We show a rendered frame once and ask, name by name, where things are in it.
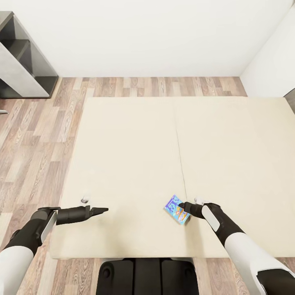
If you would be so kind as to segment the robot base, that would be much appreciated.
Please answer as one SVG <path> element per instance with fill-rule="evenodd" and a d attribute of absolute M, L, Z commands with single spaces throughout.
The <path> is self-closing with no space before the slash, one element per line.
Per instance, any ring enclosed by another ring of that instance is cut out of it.
<path fill-rule="evenodd" d="M 199 295 L 193 257 L 102 258 L 96 295 Z"/>

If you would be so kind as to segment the board game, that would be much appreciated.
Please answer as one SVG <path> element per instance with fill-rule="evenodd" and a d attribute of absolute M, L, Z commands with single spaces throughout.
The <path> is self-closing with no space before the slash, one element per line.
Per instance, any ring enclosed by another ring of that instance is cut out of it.
<path fill-rule="evenodd" d="M 179 206 L 180 203 L 182 203 L 182 201 L 176 195 L 173 195 L 164 209 L 166 209 L 181 225 L 183 225 L 190 216 L 190 213 L 185 212 L 184 209 Z"/>

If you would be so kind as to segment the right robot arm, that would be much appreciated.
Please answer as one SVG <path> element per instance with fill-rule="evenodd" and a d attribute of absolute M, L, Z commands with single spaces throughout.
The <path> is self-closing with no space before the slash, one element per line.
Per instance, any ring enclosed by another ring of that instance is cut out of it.
<path fill-rule="evenodd" d="M 179 206 L 207 220 L 229 254 L 250 295 L 295 295 L 295 274 L 272 257 L 229 218 L 218 204 L 202 197 Z"/>

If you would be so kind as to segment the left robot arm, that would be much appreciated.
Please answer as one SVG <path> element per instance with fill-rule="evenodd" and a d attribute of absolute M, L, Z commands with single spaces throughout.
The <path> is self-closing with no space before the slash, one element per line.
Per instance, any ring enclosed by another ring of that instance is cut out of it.
<path fill-rule="evenodd" d="M 16 295 L 26 272 L 53 225 L 83 222 L 91 216 L 109 211 L 109 208 L 90 209 L 86 205 L 91 196 L 84 194 L 78 207 L 38 208 L 30 221 L 18 229 L 0 253 L 0 295 Z"/>

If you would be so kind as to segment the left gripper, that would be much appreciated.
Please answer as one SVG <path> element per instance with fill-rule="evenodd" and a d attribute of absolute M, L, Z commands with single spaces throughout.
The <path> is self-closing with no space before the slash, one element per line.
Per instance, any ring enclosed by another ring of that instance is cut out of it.
<path fill-rule="evenodd" d="M 109 208 L 96 208 L 90 209 L 90 205 L 85 207 L 73 207 L 69 208 L 68 224 L 75 222 L 83 222 L 91 218 L 91 216 L 109 211 Z"/>

